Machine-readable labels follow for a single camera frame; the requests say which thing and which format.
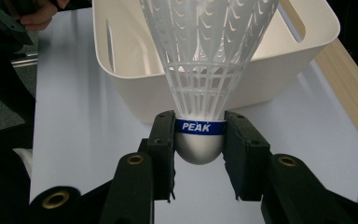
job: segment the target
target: wood strip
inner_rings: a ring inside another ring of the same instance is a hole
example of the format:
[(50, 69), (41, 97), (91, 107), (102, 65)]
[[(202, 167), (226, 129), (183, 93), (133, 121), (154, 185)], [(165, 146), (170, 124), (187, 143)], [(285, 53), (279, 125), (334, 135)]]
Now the wood strip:
[(338, 39), (315, 60), (358, 131), (358, 66)]

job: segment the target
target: white shuttlecock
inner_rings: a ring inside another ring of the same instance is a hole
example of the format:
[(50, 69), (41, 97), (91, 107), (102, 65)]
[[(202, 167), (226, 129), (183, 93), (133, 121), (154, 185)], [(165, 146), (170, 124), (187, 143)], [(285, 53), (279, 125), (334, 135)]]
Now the white shuttlecock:
[(176, 150), (191, 163), (213, 161), (225, 104), (279, 0), (140, 1), (179, 114)]

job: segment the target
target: table surface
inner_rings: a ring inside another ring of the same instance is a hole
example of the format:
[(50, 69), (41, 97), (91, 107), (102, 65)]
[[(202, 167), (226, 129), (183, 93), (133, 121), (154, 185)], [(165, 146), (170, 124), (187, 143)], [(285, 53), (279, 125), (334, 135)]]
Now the table surface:
[[(313, 61), (273, 100), (234, 111), (272, 153), (300, 158), (327, 189), (357, 201), (357, 122), (321, 68)], [(31, 200), (55, 186), (95, 189), (151, 130), (99, 66), (90, 8), (60, 12), (39, 33), (36, 101)], [(199, 166), (175, 155), (175, 169), (176, 200), (156, 202), (155, 223), (264, 223), (260, 203), (235, 200), (221, 156)]]

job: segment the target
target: white basket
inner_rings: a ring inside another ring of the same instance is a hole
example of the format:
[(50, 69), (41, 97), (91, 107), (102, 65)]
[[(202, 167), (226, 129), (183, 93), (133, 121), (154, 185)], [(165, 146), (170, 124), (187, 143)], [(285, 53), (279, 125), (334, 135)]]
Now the white basket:
[[(93, 2), (100, 66), (140, 121), (176, 109), (139, 0)], [(337, 38), (339, 22), (325, 0), (281, 0), (227, 109), (271, 100)]]

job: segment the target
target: blue band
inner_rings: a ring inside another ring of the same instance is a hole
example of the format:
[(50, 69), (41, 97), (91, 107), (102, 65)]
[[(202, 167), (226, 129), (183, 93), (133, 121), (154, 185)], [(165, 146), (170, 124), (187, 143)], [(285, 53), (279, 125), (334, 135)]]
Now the blue band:
[(178, 133), (222, 135), (225, 133), (225, 128), (225, 121), (196, 121), (177, 119), (175, 123), (175, 130)]

